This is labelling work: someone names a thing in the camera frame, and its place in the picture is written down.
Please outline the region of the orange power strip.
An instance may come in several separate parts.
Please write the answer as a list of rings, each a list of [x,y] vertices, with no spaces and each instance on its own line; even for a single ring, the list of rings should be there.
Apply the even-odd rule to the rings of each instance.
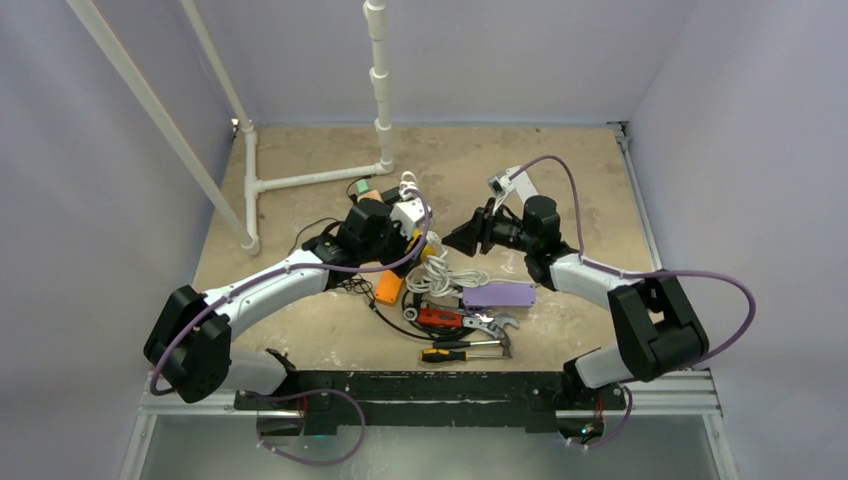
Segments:
[[[390,270],[382,273],[374,290],[375,301],[382,305],[397,304],[405,286],[405,279]]]

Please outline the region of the purple power strip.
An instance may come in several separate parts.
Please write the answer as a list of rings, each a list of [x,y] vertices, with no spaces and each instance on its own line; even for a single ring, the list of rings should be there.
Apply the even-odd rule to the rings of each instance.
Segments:
[[[462,303],[469,308],[532,307],[536,304],[536,287],[532,283],[489,283],[464,288]]]

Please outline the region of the white power strip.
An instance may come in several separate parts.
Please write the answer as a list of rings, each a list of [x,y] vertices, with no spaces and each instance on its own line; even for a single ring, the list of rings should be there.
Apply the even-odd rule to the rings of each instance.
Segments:
[[[518,196],[521,202],[530,197],[538,195],[538,190],[526,171],[520,171],[520,166],[505,170],[505,179],[508,181],[507,190]]]

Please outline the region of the yellow cube socket adapter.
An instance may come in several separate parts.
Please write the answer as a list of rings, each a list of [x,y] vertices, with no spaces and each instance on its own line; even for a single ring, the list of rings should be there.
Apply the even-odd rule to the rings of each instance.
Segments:
[[[420,229],[414,232],[413,238],[408,244],[407,253],[411,252],[416,245],[423,239],[423,233]],[[423,247],[420,249],[417,260],[425,262],[429,256],[439,256],[442,252],[440,237],[437,233],[429,231],[425,237]]]

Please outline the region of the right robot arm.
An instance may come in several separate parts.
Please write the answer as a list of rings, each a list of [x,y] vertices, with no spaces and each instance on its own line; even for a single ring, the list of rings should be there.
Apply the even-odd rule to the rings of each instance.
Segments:
[[[469,257],[501,246],[524,253],[531,279],[607,310],[614,343],[563,366],[561,392],[576,407],[596,399],[602,387],[651,381],[683,368],[709,350],[707,334],[676,277],[627,278],[595,267],[563,241],[556,202],[543,195],[525,201],[521,216],[493,199],[453,229],[444,245]]]

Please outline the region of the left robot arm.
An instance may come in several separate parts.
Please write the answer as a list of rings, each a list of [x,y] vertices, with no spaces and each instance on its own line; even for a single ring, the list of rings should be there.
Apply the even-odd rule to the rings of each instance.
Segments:
[[[259,394],[272,408],[297,399],[294,367],[274,351],[238,352],[234,341],[270,315],[336,289],[356,275],[414,267],[431,223],[417,190],[393,204],[363,199],[340,224],[283,260],[243,280],[199,292],[190,285],[167,299],[144,347],[154,396],[195,403],[223,390]]]

